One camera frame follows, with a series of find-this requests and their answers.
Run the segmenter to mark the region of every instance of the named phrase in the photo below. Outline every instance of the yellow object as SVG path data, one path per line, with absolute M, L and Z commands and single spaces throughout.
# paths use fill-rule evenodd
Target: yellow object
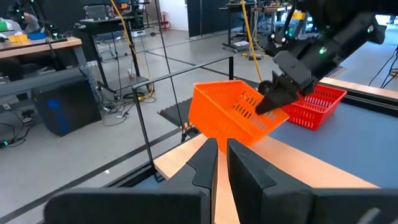
M 8 41 L 11 42 L 11 43 L 28 42 L 29 39 L 27 38 L 26 34 L 18 34 L 18 35 L 10 35 L 10 36 L 8 36 Z
M 301 11 L 298 11 L 298 10 L 294 11 L 292 19 L 304 20 L 305 19 L 305 12 L 301 12 Z
M 114 3 L 113 0 L 111 0 L 111 3 L 112 3 L 112 6 L 113 6 L 114 10 L 116 11 L 116 13 L 118 14 L 118 16 L 120 17 L 120 20 L 122 21 L 124 34 L 126 35 L 126 38 L 127 38 L 127 40 L 129 41 L 130 46 L 132 46 L 132 42 L 131 42 L 131 40 L 130 40 L 130 38 L 129 38 L 129 35 L 128 35 L 128 33 L 127 33 L 126 23 L 125 23 L 125 21 L 124 21 L 124 19 L 123 19 L 123 16 L 122 16 L 122 14 L 119 12 L 118 7 L 116 6 L 116 4 Z M 144 65 L 144 63 L 141 62 L 141 60 L 139 59 L 139 57 L 138 57 L 138 55 L 137 55 L 137 53 L 136 53 L 136 51 L 134 50 L 133 47 L 131 48 L 131 50 L 132 50 L 133 54 L 136 56 L 136 58 L 138 59 L 138 62 L 141 63 L 141 65 L 144 67 L 145 71 L 147 72 L 147 74 L 148 74 L 148 76 L 149 76 L 149 78 L 150 78 L 150 73 L 149 73 L 149 71 L 147 70 L 147 68 L 146 68 L 146 66 Z M 144 98 L 150 98 L 150 97 L 152 96 L 153 92 L 154 92 L 154 89 L 155 89 L 155 86 L 154 86 L 154 84 L 152 84 L 152 88 L 150 89 L 149 94 L 146 95 L 146 96 L 143 96 L 143 97 L 144 97 Z
M 242 0 L 242 10 L 243 10 L 244 23 L 246 25 L 246 32 L 248 33 L 248 37 L 249 37 L 250 49 L 251 49 L 251 52 L 253 54 L 255 54 L 256 51 L 254 50 L 253 41 L 252 41 L 252 38 L 251 38 L 248 14 L 246 13 L 246 6 L 244 5 L 244 0 Z M 259 75 L 260 82 L 262 82 L 259 63 L 257 62 L 256 57 L 253 57 L 253 59 L 254 59 L 254 64 L 256 65 L 256 70 L 257 70 L 257 74 Z

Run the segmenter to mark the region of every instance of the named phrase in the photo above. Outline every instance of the computer tower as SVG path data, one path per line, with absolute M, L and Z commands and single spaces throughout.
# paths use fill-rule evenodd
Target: computer tower
M 34 88 L 32 101 L 47 129 L 57 136 L 102 119 L 90 83 L 83 76 Z

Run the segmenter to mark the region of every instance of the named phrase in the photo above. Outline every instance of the plastic basket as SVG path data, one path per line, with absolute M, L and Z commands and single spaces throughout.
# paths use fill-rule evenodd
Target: plastic basket
M 196 83 L 189 120 L 208 138 L 217 138 L 226 153 L 227 139 L 250 146 L 289 118 L 282 109 L 257 115 L 263 96 L 241 80 Z
M 312 94 L 282 109 L 290 122 L 316 130 L 335 112 L 345 94 L 347 91 L 317 85 Z

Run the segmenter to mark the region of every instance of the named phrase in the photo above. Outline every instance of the wooden board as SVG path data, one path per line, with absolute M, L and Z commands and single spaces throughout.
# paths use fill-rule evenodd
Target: wooden board
M 18 55 L 31 54 L 31 53 L 35 53 L 35 52 L 43 52 L 43 51 L 51 50 L 50 46 L 48 44 L 29 47 L 30 45 L 38 44 L 38 43 L 42 43 L 42 42 L 44 42 L 44 40 L 31 40 L 29 42 L 24 42 L 24 43 L 0 44 L 1 50 L 8 49 L 10 47 L 26 46 L 26 47 L 14 49 L 14 50 L 0 51 L 0 58 L 13 57 L 13 56 L 18 56 Z M 74 46 L 78 46 L 78 45 L 81 45 L 81 40 L 76 37 L 69 37 L 67 41 L 51 44 L 53 49 L 62 49 L 62 48 L 74 47 Z
M 166 179 L 171 178 L 206 140 L 207 138 L 201 134 L 160 156 L 154 161 L 156 169 Z M 270 137 L 265 137 L 251 149 L 282 171 L 314 188 L 377 188 L 355 175 Z M 223 154 L 219 154 L 218 158 L 215 222 L 217 224 L 239 223 L 229 186 L 226 158 Z
M 370 93 L 373 95 L 385 96 L 388 98 L 393 98 L 393 99 L 398 100 L 398 91 L 383 90 L 383 89 L 376 88 L 376 87 L 360 85 L 360 84 L 341 81 L 341 80 L 332 79 L 332 78 L 323 78 L 320 83 L 339 86 L 339 87 L 343 87 L 343 88 L 347 88 L 347 89 L 351 89 L 351 90 L 362 91 L 362 92 Z

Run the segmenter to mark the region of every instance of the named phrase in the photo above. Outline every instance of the white wall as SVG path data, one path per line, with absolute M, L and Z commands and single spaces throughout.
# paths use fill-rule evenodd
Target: white wall
M 160 10 L 166 12 L 171 29 L 188 31 L 188 12 L 185 0 L 159 0 Z

